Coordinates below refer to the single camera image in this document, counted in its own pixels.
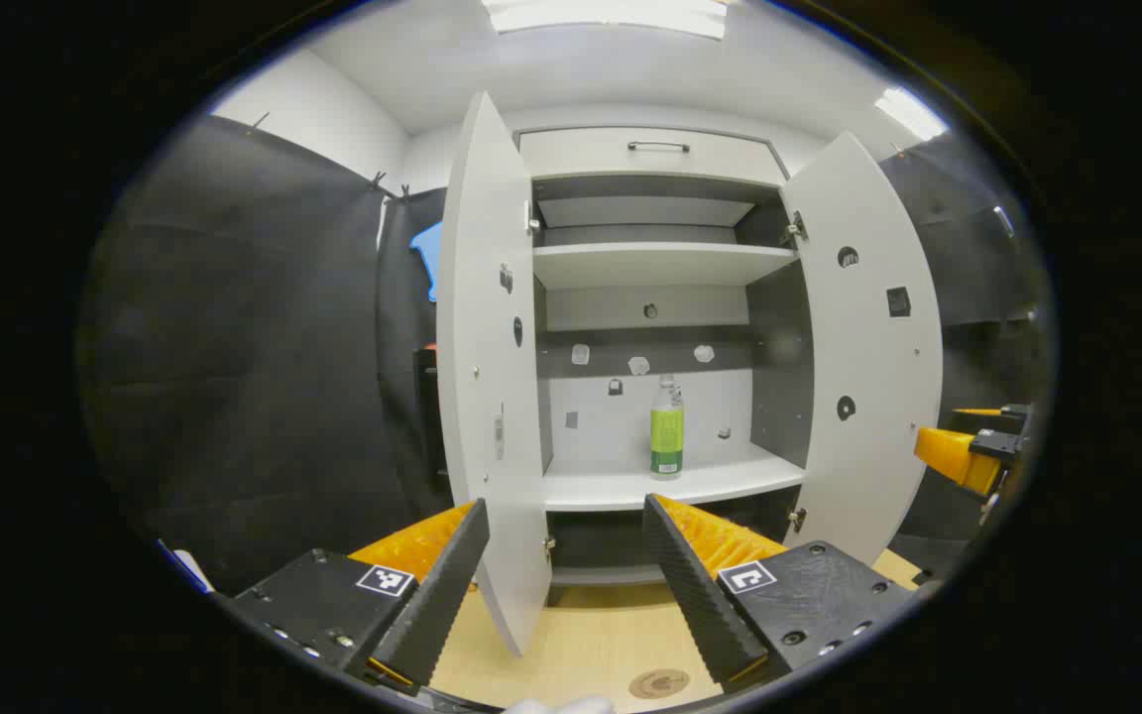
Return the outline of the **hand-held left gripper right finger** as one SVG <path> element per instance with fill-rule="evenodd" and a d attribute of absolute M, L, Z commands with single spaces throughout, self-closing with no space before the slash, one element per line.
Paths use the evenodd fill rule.
<path fill-rule="evenodd" d="M 661 494 L 644 499 L 642 534 L 726 693 L 869 641 L 919 596 L 833 543 L 787 547 Z"/>

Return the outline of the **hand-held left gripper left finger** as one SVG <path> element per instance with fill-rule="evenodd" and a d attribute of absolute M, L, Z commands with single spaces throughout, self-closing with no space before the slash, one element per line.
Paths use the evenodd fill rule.
<path fill-rule="evenodd" d="M 291 658 L 369 685 L 431 685 L 490 539 L 473 499 L 352 554 L 312 548 L 234 597 L 225 611 Z"/>

